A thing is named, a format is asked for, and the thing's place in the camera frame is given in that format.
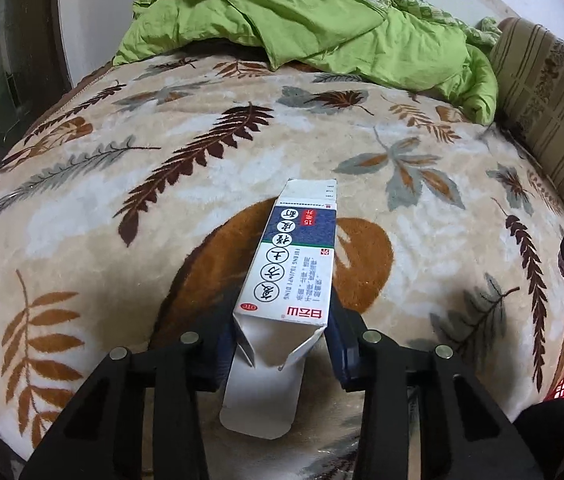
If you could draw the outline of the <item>white blue medicine box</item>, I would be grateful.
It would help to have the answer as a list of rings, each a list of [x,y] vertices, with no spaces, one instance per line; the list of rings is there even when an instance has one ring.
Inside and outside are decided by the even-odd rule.
[[[329,322],[336,230],[336,180],[286,182],[233,310],[225,428],[265,440],[291,430],[306,357]]]

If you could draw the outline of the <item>leaf pattern fleece blanket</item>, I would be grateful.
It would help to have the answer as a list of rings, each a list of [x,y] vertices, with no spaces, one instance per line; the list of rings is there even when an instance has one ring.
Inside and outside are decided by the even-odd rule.
[[[507,415],[564,377],[564,207],[450,104],[230,54],[111,68],[0,167],[0,479],[111,348],[170,344],[245,278],[291,179],[337,183],[334,285],[449,344]]]

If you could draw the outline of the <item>striped beige brown pillow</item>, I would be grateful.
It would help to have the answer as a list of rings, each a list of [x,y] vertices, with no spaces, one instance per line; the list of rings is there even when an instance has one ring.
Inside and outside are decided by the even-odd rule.
[[[564,203],[564,40],[540,24],[506,18],[490,53],[498,110]]]

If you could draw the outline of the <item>green quilt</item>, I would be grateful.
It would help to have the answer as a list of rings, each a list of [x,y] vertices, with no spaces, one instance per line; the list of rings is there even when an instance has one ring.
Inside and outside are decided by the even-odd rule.
[[[302,62],[409,91],[432,90],[472,122],[492,122],[498,83],[488,58],[501,32],[425,0],[136,0],[116,66],[224,39],[261,48],[272,68]]]

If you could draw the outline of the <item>dark window with plants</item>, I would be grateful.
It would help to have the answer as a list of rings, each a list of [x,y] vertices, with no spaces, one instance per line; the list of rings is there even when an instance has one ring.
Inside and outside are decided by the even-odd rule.
[[[65,89],[51,0],[0,0],[0,160]]]

